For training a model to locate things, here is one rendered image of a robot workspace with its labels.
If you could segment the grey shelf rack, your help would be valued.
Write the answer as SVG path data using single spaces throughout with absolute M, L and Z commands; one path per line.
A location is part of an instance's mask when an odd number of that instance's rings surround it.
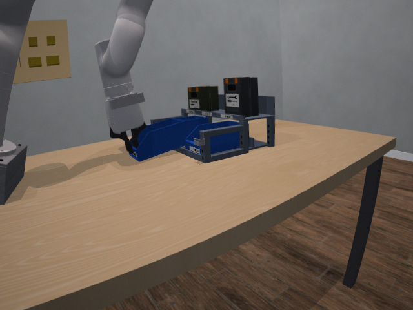
M 274 147 L 275 146 L 275 96 L 258 96 L 259 100 L 259 115 L 245 117 L 235 114 L 225 114 L 225 100 L 224 94 L 219 94 L 219 110 L 217 111 L 202 111 L 202 110 L 190 110 L 181 109 L 181 116 L 172 116 L 167 118 L 151 119 L 151 124 L 164 121 L 166 119 L 172 118 L 182 118 L 187 117 L 188 114 L 197 114 L 208 117 L 208 123 L 212 123 L 212 117 L 232 119 L 239 121 L 239 125 L 233 125 L 228 127 L 221 127 L 216 129 L 208 129 L 199 131 L 200 139 L 194 138 L 194 145 L 201 146 L 201 154 L 192 152 L 182 146 L 180 148 L 174 149 L 186 156 L 194 158 L 195 160 L 201 161 L 203 163 L 210 163 L 217 160 L 223 160 L 226 158 L 231 158 L 234 156 L 249 153 L 249 150 L 258 149 L 261 147 Z M 187 113 L 187 114 L 186 114 Z M 254 138 L 249 137 L 249 147 L 248 147 L 248 121 L 255 119 L 267 119 L 267 142 L 262 142 L 254 140 Z M 147 125 L 151 125 L 147 124 Z M 218 152 L 211 154 L 210 150 L 210 137 L 218 136 L 222 134 L 229 134 L 233 132 L 239 132 L 239 148 L 226 150 L 223 152 Z

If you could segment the blue bin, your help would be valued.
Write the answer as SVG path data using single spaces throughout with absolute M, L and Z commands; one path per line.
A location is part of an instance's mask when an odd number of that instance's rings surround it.
M 138 148 L 132 146 L 134 153 L 129 155 L 138 162 L 185 146 L 188 137 L 185 121 L 166 119 L 147 125 L 138 136 Z
M 199 118 L 199 119 L 198 119 Z M 208 123 L 208 118 L 203 117 L 203 116 L 187 116 L 187 117 L 182 117 L 182 118 L 173 118 L 173 119 L 178 119 L 178 120 L 186 120 L 185 125 L 186 125 L 186 131 L 187 135 L 189 136 L 190 133 L 198 126 L 202 124 L 207 124 Z M 190 120 L 188 120 L 190 119 Z
M 186 138 L 186 147 L 192 152 L 201 154 L 201 146 L 194 145 L 194 138 L 200 140 L 199 131 L 216 129 L 220 127 L 227 127 L 232 125 L 238 125 L 239 122 L 236 121 L 221 121 L 216 123 L 207 123 L 203 125 L 198 125 L 191 134 Z M 229 134 L 222 134 L 218 136 L 210 137 L 210 150 L 211 154 L 223 152 L 226 150 L 232 150 L 239 148 L 239 132 L 233 132 Z

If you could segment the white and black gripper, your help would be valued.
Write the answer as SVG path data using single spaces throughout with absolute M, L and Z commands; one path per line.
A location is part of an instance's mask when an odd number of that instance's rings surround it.
M 108 98 L 105 101 L 106 116 L 108 120 L 108 126 L 110 128 L 111 138 L 120 138 L 125 141 L 126 150 L 133 154 L 133 147 L 138 148 L 138 136 L 139 133 L 146 128 L 146 124 L 143 119 L 143 114 L 139 103 L 129 105 L 123 108 L 117 108 L 112 110 L 110 108 L 110 102 L 112 98 Z M 128 139 L 126 131 L 131 130 L 132 144 Z M 120 133 L 120 134 L 118 134 Z

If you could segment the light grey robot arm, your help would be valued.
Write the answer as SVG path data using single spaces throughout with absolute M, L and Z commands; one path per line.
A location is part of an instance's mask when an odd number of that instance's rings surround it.
M 34 2 L 0 0 L 0 157 L 14 154 L 17 148 L 3 138 L 17 61 Z M 94 45 L 105 97 L 112 98 L 112 110 L 145 102 L 143 92 L 130 93 L 130 69 L 145 34 L 152 2 L 120 0 L 111 38 Z

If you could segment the dark green tool case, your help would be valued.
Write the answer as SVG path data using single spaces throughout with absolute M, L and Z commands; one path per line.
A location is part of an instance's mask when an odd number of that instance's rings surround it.
M 188 87 L 188 107 L 190 110 L 219 110 L 218 86 Z

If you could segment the black tool case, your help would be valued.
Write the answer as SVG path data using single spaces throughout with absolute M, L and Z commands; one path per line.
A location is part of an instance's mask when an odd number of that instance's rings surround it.
M 257 77 L 223 78 L 225 114 L 258 116 Z

